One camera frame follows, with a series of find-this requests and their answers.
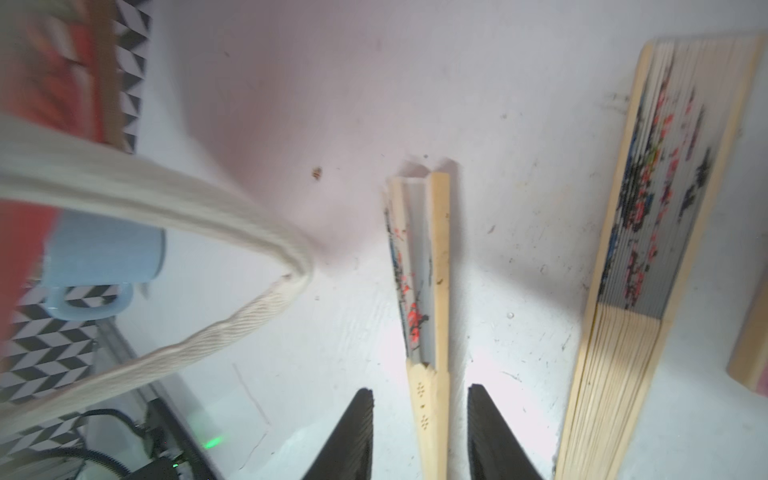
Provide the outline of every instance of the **cream rope handle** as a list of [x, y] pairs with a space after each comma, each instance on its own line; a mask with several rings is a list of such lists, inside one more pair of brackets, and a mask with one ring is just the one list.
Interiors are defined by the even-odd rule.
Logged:
[[255, 331], [312, 277], [306, 244], [257, 205], [133, 155], [0, 114], [0, 198], [199, 233], [267, 253], [290, 272], [230, 318], [42, 399], [0, 408], [0, 435], [153, 382]]

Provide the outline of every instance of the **red fabric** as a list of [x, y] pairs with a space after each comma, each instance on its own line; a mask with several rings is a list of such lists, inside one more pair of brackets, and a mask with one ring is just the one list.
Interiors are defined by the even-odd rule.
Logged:
[[0, 200], [0, 340], [8, 338], [22, 286], [43, 252], [58, 209]]

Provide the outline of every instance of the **green led light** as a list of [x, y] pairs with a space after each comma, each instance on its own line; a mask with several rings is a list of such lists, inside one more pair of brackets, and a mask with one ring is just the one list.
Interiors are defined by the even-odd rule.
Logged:
[[215, 447], [216, 445], [219, 445], [220, 443], [221, 443], [221, 437], [216, 437], [215, 439], [211, 439], [208, 441], [208, 443], [203, 445], [203, 448], [212, 449], [213, 447]]

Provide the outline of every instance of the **dirt speck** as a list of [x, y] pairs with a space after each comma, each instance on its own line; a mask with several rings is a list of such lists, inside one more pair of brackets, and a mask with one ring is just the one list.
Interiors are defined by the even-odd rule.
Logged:
[[512, 374], [511, 374], [511, 373], [509, 373], [509, 372], [502, 372], [502, 373], [503, 373], [503, 374], [505, 374], [505, 375], [509, 375], [510, 377], [512, 377], [513, 379], [517, 380], [517, 381], [518, 381], [518, 382], [520, 382], [520, 383], [523, 383], [523, 381], [522, 381], [522, 380], [520, 380], [520, 377], [518, 377], [517, 375], [512, 375]]
[[602, 109], [602, 110], [606, 110], [606, 111], [615, 111], [616, 113], [618, 113], [618, 114], [622, 114], [622, 115], [626, 115], [626, 114], [627, 114], [627, 111], [626, 111], [625, 109], [623, 109], [623, 108], [620, 108], [620, 107], [615, 107], [615, 106], [613, 106], [613, 105], [600, 105], [600, 104], [599, 104], [599, 105], [598, 105], [598, 107], [599, 107], [600, 109]]
[[570, 340], [570, 339], [571, 339], [571, 334], [569, 333], [569, 334], [568, 334], [568, 338], [567, 338], [567, 339], [565, 339], [565, 341], [563, 342], [563, 345], [560, 347], [560, 350], [561, 350], [562, 352], [564, 352], [564, 351], [565, 351], [565, 346], [568, 344], [568, 340]]

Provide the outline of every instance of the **white surface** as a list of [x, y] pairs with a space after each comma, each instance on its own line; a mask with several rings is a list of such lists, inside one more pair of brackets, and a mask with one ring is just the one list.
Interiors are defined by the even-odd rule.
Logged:
[[[300, 478], [368, 387], [373, 478], [421, 478], [380, 191], [406, 161], [453, 159], [450, 476], [468, 478], [465, 394], [481, 382], [550, 478], [637, 55], [656, 35], [766, 26], [760, 1], [160, 3], [138, 151], [230, 175], [316, 247], [299, 302], [164, 382], [201, 443], [223, 437], [208, 450], [222, 476]], [[768, 470], [768, 400], [724, 371], [768, 258], [766, 108], [763, 68], [623, 479]], [[118, 325], [146, 353], [279, 273], [170, 232]]]

